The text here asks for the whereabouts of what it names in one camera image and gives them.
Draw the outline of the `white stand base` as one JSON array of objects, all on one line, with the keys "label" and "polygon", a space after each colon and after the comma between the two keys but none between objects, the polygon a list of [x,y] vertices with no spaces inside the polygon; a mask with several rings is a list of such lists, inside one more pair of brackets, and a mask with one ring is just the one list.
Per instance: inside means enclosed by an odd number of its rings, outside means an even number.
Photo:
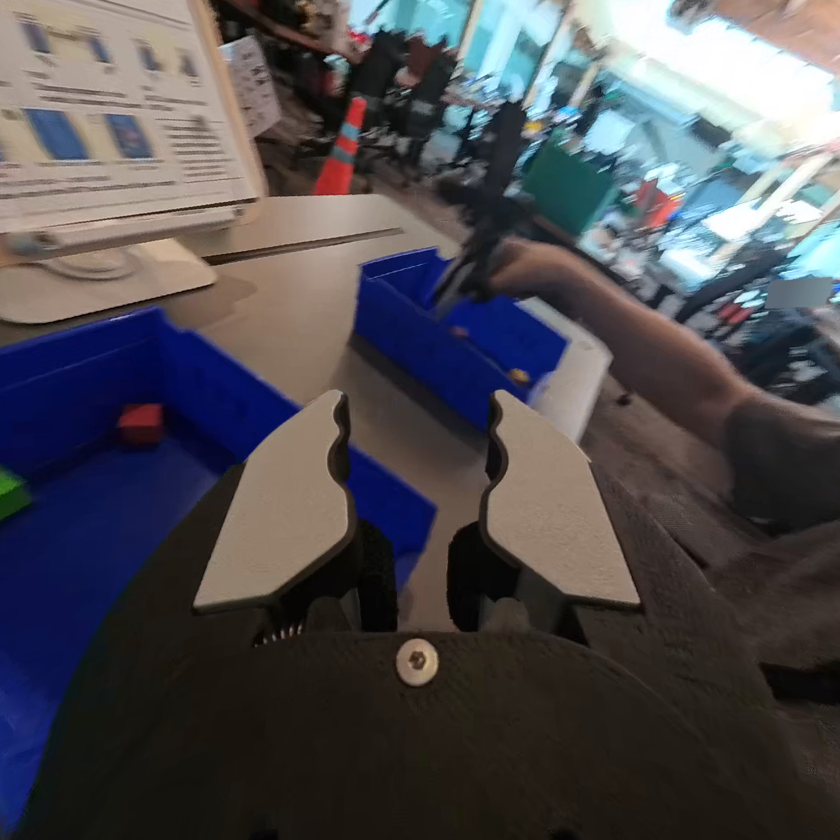
[{"label": "white stand base", "polygon": [[39,326],[211,287],[216,271],[173,239],[63,255],[1,271],[1,320]]}]

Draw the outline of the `person's right hand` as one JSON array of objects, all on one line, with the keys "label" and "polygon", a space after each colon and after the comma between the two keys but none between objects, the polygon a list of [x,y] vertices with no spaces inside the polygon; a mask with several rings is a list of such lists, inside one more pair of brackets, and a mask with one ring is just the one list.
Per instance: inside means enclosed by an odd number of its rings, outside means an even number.
[{"label": "person's right hand", "polygon": [[585,259],[567,248],[524,238],[504,238],[493,250],[486,288],[508,298],[538,298],[571,312],[584,291],[600,279]]}]

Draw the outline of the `person's right forearm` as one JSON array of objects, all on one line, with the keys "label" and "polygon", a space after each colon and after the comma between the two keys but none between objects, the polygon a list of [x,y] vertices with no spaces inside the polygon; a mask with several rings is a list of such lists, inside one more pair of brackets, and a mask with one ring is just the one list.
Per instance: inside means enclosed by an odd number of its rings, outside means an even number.
[{"label": "person's right forearm", "polygon": [[611,352],[617,380],[678,427],[722,449],[731,415],[758,389],[718,350],[597,269],[583,267],[573,297],[581,325]]}]

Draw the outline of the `grey desk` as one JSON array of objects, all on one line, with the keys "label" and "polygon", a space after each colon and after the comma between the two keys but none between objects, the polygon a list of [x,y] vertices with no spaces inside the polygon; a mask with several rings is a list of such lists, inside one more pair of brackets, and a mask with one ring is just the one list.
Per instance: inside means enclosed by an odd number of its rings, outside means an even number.
[{"label": "grey desk", "polygon": [[[421,586],[419,591],[416,576],[409,589],[420,594],[423,609],[433,604],[431,618],[421,622],[412,617],[413,626],[440,629],[450,624],[442,613],[447,546],[457,528],[479,519],[488,485],[487,437],[468,433],[447,412],[443,417],[443,409],[427,395],[417,398],[421,402],[410,399],[400,382],[382,373],[387,364],[377,353],[371,366],[349,345],[359,265],[418,245],[409,226],[408,234],[362,239],[356,245],[321,245],[234,262],[220,269],[214,286],[174,297],[164,310],[176,327],[196,328],[201,338],[302,406],[331,390],[347,396],[351,442],[437,506],[431,548],[421,560],[421,572],[440,572],[437,589],[432,592],[427,581],[426,590]],[[353,538],[343,552],[349,555],[355,548]],[[271,610],[277,626],[292,620],[286,618],[291,607],[284,602],[309,598],[316,585],[326,592],[336,585],[333,577],[351,574],[342,564],[326,584],[320,583],[316,575],[328,574],[339,556],[279,605],[261,606]]]}]

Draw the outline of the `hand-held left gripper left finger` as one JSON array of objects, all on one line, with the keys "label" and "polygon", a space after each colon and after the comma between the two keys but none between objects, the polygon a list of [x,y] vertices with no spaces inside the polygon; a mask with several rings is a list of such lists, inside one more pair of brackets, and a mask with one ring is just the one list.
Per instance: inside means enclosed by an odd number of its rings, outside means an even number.
[{"label": "hand-held left gripper left finger", "polygon": [[247,457],[192,603],[199,614],[278,606],[349,548],[347,395],[321,394]]}]

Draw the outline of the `blue plastic bin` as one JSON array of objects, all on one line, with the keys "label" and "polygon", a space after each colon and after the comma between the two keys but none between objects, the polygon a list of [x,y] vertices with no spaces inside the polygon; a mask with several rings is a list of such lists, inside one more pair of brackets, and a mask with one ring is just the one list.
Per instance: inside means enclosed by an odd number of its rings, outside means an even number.
[{"label": "blue plastic bin", "polygon": [[[360,264],[353,330],[469,425],[485,432],[490,397],[507,391],[527,402],[560,365],[570,340],[516,302],[465,301],[444,321],[430,313],[432,293],[450,260],[422,248]],[[461,326],[458,340],[448,328]],[[519,386],[511,369],[530,374]]]},{"label": "blue plastic bin", "polygon": [[[124,406],[160,403],[153,448]],[[2,521],[2,830],[22,838],[60,702],[144,561],[227,467],[298,408],[159,308],[2,349],[2,467],[32,504]]]}]

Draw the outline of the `orange traffic cone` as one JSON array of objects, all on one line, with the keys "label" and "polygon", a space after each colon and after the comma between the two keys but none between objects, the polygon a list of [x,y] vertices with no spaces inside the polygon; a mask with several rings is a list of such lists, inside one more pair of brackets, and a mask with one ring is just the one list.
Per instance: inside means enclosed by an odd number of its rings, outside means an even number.
[{"label": "orange traffic cone", "polygon": [[312,195],[343,196],[350,193],[366,110],[367,102],[363,97],[352,98]]}]

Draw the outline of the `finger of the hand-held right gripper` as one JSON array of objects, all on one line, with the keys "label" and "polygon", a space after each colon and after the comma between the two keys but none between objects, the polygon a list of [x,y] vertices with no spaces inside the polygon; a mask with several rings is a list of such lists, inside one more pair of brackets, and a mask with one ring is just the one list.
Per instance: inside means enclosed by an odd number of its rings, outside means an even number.
[{"label": "finger of the hand-held right gripper", "polygon": [[430,316],[441,322],[465,301],[484,303],[494,298],[491,276],[501,251],[502,245],[464,248],[437,282],[430,299]]}]

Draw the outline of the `green board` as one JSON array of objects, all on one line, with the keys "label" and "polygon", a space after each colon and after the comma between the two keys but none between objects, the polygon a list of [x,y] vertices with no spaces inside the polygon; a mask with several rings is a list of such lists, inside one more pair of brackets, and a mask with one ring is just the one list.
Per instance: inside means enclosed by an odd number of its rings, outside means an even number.
[{"label": "green board", "polygon": [[546,140],[521,181],[532,210],[568,236],[584,234],[618,194],[614,173]]}]

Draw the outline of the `green cube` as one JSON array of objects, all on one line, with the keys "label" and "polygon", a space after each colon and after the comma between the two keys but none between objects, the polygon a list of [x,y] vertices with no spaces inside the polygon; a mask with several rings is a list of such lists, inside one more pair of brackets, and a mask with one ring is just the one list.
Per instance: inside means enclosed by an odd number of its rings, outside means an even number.
[{"label": "green cube", "polygon": [[1,467],[1,522],[17,515],[32,504],[28,483],[14,472]]}]

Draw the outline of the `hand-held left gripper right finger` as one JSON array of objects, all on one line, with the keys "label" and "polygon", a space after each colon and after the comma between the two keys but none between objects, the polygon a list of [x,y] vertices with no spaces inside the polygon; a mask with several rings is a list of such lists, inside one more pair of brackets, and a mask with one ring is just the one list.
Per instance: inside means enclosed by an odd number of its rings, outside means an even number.
[{"label": "hand-held left gripper right finger", "polygon": [[591,462],[551,422],[506,391],[490,397],[479,532],[518,572],[530,611],[565,604],[642,605]]}]

